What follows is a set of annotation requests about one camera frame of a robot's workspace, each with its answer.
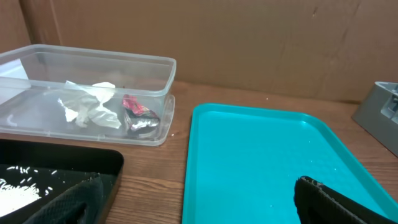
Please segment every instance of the plastic storage bin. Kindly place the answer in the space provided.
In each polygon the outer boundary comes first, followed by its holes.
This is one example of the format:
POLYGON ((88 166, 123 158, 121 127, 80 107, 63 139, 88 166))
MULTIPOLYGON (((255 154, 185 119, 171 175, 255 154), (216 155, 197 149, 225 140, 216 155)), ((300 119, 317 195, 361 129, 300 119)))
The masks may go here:
POLYGON ((0 132, 148 146, 162 144, 174 114, 174 97, 169 90, 175 68, 172 58, 51 45, 31 45, 0 54, 0 132), (104 82, 114 88, 92 86, 104 82), (72 112, 62 103, 65 96, 72 102, 79 101, 72 112), (131 124, 126 122, 129 110, 123 106, 126 96, 153 111, 160 122, 146 131, 131 131, 131 124), (112 119, 120 122, 119 127, 94 122, 109 114, 87 116, 97 110, 92 106, 87 109, 87 99, 101 101, 107 97, 109 100, 100 102, 102 110, 116 115, 112 119), (71 120, 70 114, 82 116, 71 120), (78 118, 84 118, 84 125, 78 118))

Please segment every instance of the white tissue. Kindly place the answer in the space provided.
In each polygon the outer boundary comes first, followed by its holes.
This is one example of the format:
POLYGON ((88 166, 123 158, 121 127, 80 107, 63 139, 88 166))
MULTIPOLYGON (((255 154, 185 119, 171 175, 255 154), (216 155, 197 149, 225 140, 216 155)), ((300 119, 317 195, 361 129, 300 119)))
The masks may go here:
POLYGON ((82 128, 87 127, 89 120, 104 127, 118 129, 121 126, 118 115, 103 106, 113 97, 115 85, 103 82, 93 86, 105 88, 86 88, 67 81, 65 86, 68 88, 62 92, 58 102, 65 109, 68 122, 75 120, 82 128))

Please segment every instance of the brown cardboard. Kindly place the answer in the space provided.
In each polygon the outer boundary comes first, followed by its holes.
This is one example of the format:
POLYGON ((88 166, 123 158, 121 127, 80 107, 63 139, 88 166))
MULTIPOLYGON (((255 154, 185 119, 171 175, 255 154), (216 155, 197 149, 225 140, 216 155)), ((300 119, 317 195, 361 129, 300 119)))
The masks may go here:
POLYGON ((22 3, 37 42, 172 57, 177 80, 353 101, 398 81, 395 0, 22 3))
POLYGON ((18 0, 0 1, 0 53, 30 44, 18 0))

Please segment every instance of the wooden table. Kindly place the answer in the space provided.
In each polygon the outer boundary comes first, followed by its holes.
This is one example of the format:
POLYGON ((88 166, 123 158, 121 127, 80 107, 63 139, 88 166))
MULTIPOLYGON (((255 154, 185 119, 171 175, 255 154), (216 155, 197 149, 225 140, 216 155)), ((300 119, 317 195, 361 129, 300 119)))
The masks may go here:
POLYGON ((300 111, 326 122, 379 183, 398 200, 398 158, 351 115, 357 105, 272 95, 256 91, 174 82, 174 120, 159 147, 106 144, 2 134, 0 138, 115 149, 124 155, 122 184, 107 223, 180 223, 192 110, 201 103, 225 103, 300 111))

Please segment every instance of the blue tray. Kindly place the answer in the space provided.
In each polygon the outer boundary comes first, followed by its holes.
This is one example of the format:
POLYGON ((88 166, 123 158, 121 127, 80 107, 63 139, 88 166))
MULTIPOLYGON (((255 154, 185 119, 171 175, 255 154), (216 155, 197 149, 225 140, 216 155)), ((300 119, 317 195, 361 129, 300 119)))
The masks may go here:
POLYGON ((395 201, 324 122, 205 104, 192 117, 182 223, 300 223, 293 196, 303 175, 398 221, 395 201))

